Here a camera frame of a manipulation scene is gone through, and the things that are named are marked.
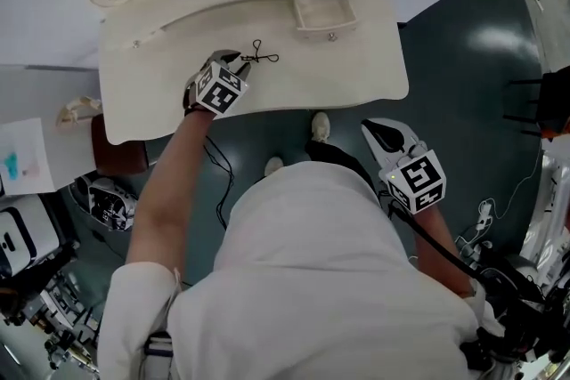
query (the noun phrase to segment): floor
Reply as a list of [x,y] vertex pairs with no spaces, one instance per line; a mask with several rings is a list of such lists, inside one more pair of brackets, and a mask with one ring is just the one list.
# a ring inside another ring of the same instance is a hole
[[[519,133],[521,125],[502,120],[503,112],[528,114],[531,86],[505,91],[510,79],[541,76],[538,50],[524,0],[442,0],[401,30],[410,94],[402,101],[375,101],[351,109],[329,110],[330,142],[362,161],[373,176],[377,168],[360,133],[366,117],[392,117],[408,123],[433,148],[447,174],[447,196],[440,207],[454,234],[476,222],[477,206],[494,197],[504,211],[517,183],[531,173],[539,142]],[[378,62],[378,77],[382,77]],[[279,153],[286,164],[307,160],[303,146],[312,113],[282,111],[229,118],[214,124],[211,137],[231,160],[235,185],[225,216],[240,195],[263,173],[266,160]],[[151,157],[166,139],[150,141]],[[149,173],[121,180],[139,193]],[[488,238],[505,253],[517,252],[528,227],[538,174],[521,186],[504,218]],[[194,284],[211,271],[224,230],[215,207],[227,176],[205,162],[191,220],[184,280]],[[82,239],[78,261],[70,265],[84,298],[101,304],[110,275],[122,264],[128,235],[102,231],[108,245],[94,239],[96,223],[66,198]],[[404,246],[413,252],[411,229],[396,222]]]

